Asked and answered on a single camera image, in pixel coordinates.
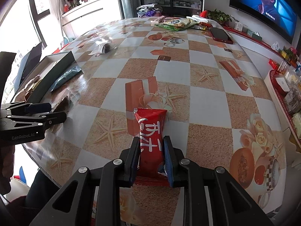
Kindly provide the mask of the person's left hand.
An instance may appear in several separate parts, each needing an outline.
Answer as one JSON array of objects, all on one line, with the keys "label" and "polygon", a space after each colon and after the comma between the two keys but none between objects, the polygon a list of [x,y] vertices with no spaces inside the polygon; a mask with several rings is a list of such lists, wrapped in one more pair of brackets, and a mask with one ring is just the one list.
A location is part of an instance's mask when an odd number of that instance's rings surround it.
[{"label": "person's left hand", "polygon": [[1,195],[11,191],[10,180],[14,172],[15,146],[1,147]]}]

